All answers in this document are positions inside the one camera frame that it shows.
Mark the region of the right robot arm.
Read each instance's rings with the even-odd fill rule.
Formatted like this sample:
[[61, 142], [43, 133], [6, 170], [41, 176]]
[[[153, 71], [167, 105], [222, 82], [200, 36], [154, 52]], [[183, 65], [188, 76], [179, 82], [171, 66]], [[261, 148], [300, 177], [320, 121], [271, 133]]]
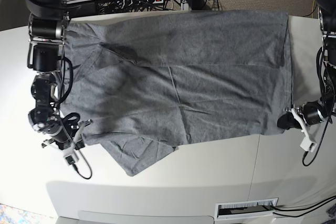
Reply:
[[36, 72], [31, 85], [35, 107], [28, 114], [29, 122], [36, 132], [50, 136], [42, 146], [55, 143], [60, 150], [78, 150], [74, 136], [80, 115], [60, 114], [60, 105], [72, 88], [64, 89], [65, 69], [70, 78], [74, 75], [71, 61], [64, 55], [70, 9], [62, 0], [26, 0], [26, 4], [30, 11], [27, 67]]

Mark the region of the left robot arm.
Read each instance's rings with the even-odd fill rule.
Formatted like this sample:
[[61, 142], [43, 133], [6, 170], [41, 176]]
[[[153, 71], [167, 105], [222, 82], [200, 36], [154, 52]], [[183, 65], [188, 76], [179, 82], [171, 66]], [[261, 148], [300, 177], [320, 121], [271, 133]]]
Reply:
[[335, 0], [316, 0], [322, 32], [322, 47], [316, 57], [321, 98], [298, 107], [307, 126], [331, 121], [335, 115]]

